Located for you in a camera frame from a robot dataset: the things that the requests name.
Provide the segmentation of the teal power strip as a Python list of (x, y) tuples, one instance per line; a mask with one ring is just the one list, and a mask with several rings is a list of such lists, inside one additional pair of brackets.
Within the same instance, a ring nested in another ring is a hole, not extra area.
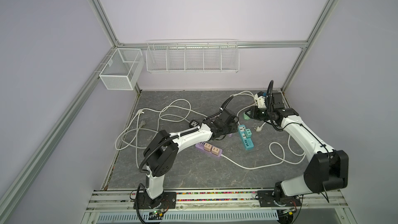
[(245, 125), (239, 125), (238, 126), (238, 133), (240, 135), (240, 138), (243, 142), (244, 148), (246, 150), (251, 150), (254, 148), (254, 144), (251, 138), (247, 139), (245, 136), (245, 130), (246, 130), (246, 126)]

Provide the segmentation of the black power strip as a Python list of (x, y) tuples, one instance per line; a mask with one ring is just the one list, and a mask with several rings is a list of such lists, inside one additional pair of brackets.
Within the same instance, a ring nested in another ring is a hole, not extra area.
[(190, 128), (198, 128), (198, 127), (200, 127), (200, 126), (201, 126), (201, 122), (200, 122), (200, 121), (197, 121), (197, 120), (192, 119), (192, 120), (189, 122), (189, 127), (190, 127)]

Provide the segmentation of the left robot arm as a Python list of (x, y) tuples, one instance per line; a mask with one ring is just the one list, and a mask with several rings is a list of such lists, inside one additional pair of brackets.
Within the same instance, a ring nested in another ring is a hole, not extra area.
[(198, 143), (208, 142), (236, 133), (239, 117), (231, 110), (203, 119), (191, 121), (190, 128), (175, 133), (158, 132), (143, 152), (143, 161), (138, 170), (146, 175), (145, 194), (157, 199), (164, 193), (164, 176), (172, 168), (177, 155)]

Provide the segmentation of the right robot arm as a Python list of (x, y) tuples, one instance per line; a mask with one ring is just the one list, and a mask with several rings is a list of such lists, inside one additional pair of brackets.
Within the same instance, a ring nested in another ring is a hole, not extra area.
[(289, 197), (325, 194), (329, 190), (347, 187), (349, 156), (344, 151), (325, 143), (304, 123), (297, 111), (286, 108), (281, 93), (260, 91), (255, 94), (254, 101), (254, 106), (245, 112), (246, 115), (270, 124), (276, 131), (286, 131), (308, 160), (302, 175), (275, 184), (275, 202), (282, 203)]

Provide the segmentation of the pink plug front strip right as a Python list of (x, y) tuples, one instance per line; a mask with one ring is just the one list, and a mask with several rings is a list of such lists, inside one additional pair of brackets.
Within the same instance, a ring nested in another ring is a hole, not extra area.
[(220, 155), (220, 149), (213, 146), (212, 149), (211, 149), (211, 153), (216, 155), (216, 156), (219, 156)]

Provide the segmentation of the pink plug strip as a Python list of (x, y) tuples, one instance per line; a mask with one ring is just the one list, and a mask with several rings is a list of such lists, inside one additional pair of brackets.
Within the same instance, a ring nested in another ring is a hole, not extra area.
[(216, 155), (216, 156), (219, 156), (220, 155), (220, 149), (213, 146), (212, 149), (211, 149), (211, 153)]
[(211, 152), (211, 150), (212, 150), (211, 144), (205, 143), (203, 147), (204, 147), (204, 150), (207, 152)]

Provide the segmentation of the pink plug front strip left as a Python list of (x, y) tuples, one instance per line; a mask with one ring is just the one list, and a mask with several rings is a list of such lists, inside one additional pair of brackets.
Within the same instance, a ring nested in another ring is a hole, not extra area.
[(204, 150), (207, 152), (211, 152), (211, 150), (212, 150), (211, 144), (205, 143), (203, 147), (204, 147)]

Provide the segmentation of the purple power strip front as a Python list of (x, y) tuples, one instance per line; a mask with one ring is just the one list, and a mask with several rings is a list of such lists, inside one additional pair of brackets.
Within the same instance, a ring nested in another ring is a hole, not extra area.
[(221, 148), (218, 148), (212, 144), (209, 144), (207, 142), (200, 142), (195, 144), (196, 149), (200, 150), (204, 154), (214, 157), (214, 158), (221, 158), (223, 150)]

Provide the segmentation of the white mesh box basket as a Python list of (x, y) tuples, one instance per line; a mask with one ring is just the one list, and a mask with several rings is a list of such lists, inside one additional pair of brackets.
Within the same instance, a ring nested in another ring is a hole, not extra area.
[(108, 90), (135, 90), (144, 64), (141, 49), (116, 48), (99, 77)]

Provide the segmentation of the grey wall plug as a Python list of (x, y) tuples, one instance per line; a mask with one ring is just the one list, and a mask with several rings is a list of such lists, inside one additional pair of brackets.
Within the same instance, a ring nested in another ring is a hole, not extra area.
[(140, 122), (138, 123), (137, 128), (138, 128), (138, 129), (142, 129), (145, 125), (146, 125), (146, 121), (145, 121), (145, 120), (142, 120), (142, 121), (140, 121)]

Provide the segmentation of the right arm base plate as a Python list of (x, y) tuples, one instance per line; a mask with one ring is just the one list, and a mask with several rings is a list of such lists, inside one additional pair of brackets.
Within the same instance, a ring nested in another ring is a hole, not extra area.
[(300, 207), (302, 201), (299, 196), (286, 197), (274, 190), (259, 190), (255, 196), (261, 207)]

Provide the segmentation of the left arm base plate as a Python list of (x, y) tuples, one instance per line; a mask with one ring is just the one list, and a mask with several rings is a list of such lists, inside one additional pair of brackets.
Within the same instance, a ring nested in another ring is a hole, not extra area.
[(138, 199), (134, 202), (134, 209), (174, 209), (177, 203), (177, 193), (165, 191), (155, 199), (146, 192), (139, 192)]

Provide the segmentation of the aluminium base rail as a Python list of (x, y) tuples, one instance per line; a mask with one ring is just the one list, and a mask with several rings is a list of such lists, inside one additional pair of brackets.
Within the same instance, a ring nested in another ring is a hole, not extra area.
[[(304, 198), (296, 197), (300, 203), (293, 204), (288, 200), (281, 205), (276, 205), (273, 201), (268, 203), (258, 191), (259, 189), (174, 190), (176, 197), (169, 200), (169, 203), (175, 205), (173, 211), (284, 209), (291, 206), (301, 209), (348, 207), (339, 190), (328, 192), (328, 200), (319, 194), (309, 194)], [(96, 191), (89, 200), (86, 212), (131, 211), (134, 199), (135, 192), (132, 190)]]

